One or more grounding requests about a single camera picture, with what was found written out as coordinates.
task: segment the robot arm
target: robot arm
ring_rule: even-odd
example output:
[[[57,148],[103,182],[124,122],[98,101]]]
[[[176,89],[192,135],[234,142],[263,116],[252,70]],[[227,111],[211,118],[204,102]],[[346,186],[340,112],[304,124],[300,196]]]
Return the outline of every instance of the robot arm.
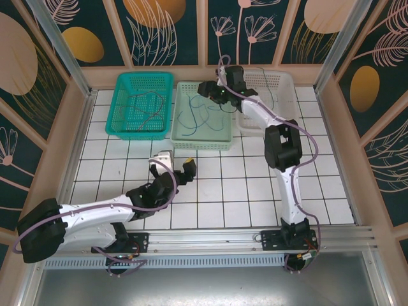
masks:
[[[123,224],[144,219],[166,208],[175,188],[192,182],[196,176],[196,164],[192,159],[183,164],[184,172],[173,171],[171,151],[162,151],[151,160],[153,182],[114,199],[82,205],[58,205],[54,198],[37,205],[17,224],[19,235],[30,230],[20,241],[24,261],[35,263],[62,249],[77,251],[92,246],[107,248],[105,252],[123,252],[132,244]],[[168,170],[172,172],[176,186]]]
[[[265,132],[265,159],[276,174],[282,198],[280,233],[287,247],[302,244],[303,240],[309,238],[313,232],[306,215],[299,209],[302,207],[302,201],[298,169],[293,171],[295,166],[300,164],[302,145],[299,130],[285,124],[290,122],[297,126],[297,122],[279,117],[262,102],[254,89],[247,89],[244,70],[241,66],[221,67],[218,78],[218,82],[201,83],[198,93],[220,105],[230,102],[239,112],[254,120]],[[227,90],[224,87],[225,84],[240,95]],[[293,187],[291,186],[292,175],[294,176]]]

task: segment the mounting plate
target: mounting plate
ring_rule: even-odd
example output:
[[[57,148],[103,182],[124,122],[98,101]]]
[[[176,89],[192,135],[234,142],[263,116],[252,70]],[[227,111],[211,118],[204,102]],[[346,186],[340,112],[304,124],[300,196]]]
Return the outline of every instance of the mounting plate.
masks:
[[[261,231],[261,243],[264,251],[287,251],[287,250],[308,250],[309,246],[304,240],[287,246],[282,238],[281,231]],[[316,232],[310,230],[307,240],[317,249]]]
[[[120,252],[117,250],[110,250],[109,247],[102,249],[105,253],[124,253],[124,254],[133,254],[136,252],[136,244],[139,246],[140,253],[146,253],[147,247],[149,246],[149,233],[127,233],[129,240],[126,242],[126,245],[121,248]],[[93,248],[91,249],[92,253],[98,253]]]

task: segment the light green tray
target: light green tray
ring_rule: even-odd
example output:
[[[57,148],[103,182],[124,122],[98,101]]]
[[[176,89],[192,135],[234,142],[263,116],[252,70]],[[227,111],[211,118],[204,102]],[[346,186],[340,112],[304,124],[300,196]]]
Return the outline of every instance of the light green tray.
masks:
[[[234,108],[228,103],[222,106],[223,112],[219,105],[197,93],[199,84],[179,82],[177,85],[171,142],[175,149],[229,150]]]

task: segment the teal basket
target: teal basket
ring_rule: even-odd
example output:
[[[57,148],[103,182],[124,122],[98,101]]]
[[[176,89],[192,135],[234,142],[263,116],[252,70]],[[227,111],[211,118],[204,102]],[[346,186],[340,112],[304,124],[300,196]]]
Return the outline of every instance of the teal basket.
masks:
[[[106,133],[123,140],[163,140],[170,129],[172,94],[171,73],[132,72],[119,75]]]

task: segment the green basket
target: green basket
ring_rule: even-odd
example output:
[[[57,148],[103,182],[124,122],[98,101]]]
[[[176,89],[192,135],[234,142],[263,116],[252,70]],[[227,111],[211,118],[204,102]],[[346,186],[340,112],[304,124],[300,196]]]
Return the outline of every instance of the green basket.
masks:
[[[171,127],[175,149],[229,150],[232,144],[232,111],[222,109],[197,93],[200,82],[179,82]]]
[[[106,133],[123,140],[163,140],[170,129],[172,94],[171,73],[132,72],[119,75]]]

